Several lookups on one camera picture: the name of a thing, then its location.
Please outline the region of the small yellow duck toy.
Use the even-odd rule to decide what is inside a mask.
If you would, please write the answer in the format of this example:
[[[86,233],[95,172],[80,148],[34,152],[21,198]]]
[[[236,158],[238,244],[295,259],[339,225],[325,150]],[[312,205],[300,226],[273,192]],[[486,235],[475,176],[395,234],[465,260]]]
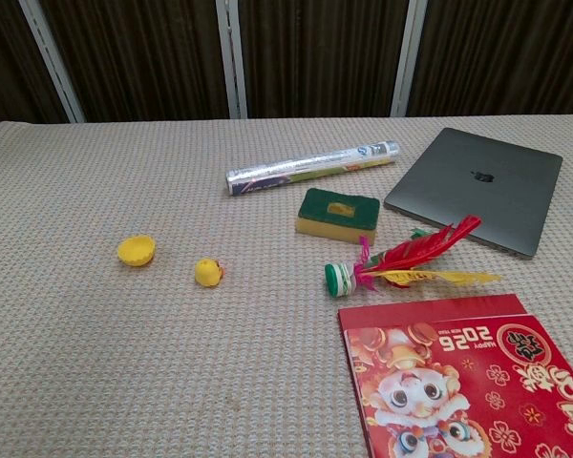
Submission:
[[[195,264],[195,281],[203,287],[217,286],[224,276],[224,268],[218,260],[203,258]]]

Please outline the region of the yellow bowl-shaped cap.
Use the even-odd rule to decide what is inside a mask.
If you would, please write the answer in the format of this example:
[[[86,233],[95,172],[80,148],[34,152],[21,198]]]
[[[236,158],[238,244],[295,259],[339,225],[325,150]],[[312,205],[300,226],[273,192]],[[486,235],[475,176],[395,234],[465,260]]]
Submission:
[[[125,265],[141,267],[155,256],[156,241],[148,235],[123,240],[117,247],[117,257]]]

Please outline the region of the green yellow sponge block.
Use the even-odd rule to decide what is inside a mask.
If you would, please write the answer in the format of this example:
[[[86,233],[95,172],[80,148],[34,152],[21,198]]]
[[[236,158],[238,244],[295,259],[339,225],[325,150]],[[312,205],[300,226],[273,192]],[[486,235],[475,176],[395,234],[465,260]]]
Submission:
[[[314,237],[374,245],[380,201],[318,188],[307,190],[295,222],[295,231]]]

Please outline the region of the silver foil roll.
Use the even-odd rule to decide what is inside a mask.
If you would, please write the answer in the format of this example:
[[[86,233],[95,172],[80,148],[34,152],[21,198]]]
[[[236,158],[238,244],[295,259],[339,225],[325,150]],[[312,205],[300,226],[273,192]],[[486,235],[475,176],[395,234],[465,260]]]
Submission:
[[[225,174],[226,186],[230,196],[241,196],[299,181],[387,165],[394,162],[399,153],[398,143],[386,140],[320,156],[260,164],[228,171]]]

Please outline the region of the red yellow feather shuttlecock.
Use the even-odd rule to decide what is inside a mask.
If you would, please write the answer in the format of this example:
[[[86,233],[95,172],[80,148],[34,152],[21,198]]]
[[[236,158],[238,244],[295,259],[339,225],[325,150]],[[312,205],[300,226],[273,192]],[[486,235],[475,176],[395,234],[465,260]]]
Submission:
[[[375,256],[370,255],[366,237],[360,238],[362,251],[355,263],[328,263],[324,267],[326,286],[333,298],[347,297],[357,288],[375,288],[375,282],[407,288],[419,281],[446,281],[469,285],[498,281],[499,275],[486,272],[424,270],[422,267],[443,255],[458,241],[481,225],[481,218],[469,215],[458,225],[400,243]]]

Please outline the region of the beige woven tablecloth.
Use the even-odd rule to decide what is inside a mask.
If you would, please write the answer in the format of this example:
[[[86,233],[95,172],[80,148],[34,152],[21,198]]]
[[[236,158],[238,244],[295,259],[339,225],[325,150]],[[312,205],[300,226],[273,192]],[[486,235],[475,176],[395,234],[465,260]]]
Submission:
[[[394,164],[316,181],[381,199],[446,127],[562,156],[536,257],[464,240],[437,261],[498,282],[333,299],[325,265],[359,250],[296,233],[308,185],[226,190],[391,139]],[[137,235],[156,252],[132,267]],[[573,115],[0,123],[0,457],[365,457],[338,309],[502,293],[573,367]]]

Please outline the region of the grey closed laptop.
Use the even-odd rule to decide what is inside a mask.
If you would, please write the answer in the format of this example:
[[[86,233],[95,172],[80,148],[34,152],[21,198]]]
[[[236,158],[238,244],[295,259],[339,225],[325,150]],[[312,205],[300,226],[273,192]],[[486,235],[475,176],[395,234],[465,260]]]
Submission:
[[[562,157],[444,128],[384,199],[435,227],[481,219],[470,239],[536,256]]]

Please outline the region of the red new year envelope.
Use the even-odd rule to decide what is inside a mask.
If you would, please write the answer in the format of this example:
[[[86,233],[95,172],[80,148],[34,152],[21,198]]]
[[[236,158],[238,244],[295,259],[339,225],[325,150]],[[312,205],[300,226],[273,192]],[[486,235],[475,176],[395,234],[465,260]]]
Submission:
[[[344,338],[370,458],[573,458],[573,368],[534,316]]]

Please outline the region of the white slotted wall rail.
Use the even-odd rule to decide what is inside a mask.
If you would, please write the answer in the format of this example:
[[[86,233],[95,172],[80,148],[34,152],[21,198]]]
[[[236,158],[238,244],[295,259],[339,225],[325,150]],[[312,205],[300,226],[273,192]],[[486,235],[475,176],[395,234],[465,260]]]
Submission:
[[[239,0],[215,0],[229,116],[248,119]]]
[[[71,123],[85,123],[86,116],[40,1],[18,0],[18,3],[68,120]]]
[[[406,21],[393,86],[390,117],[404,117],[407,115],[427,8],[428,0],[408,0]]]

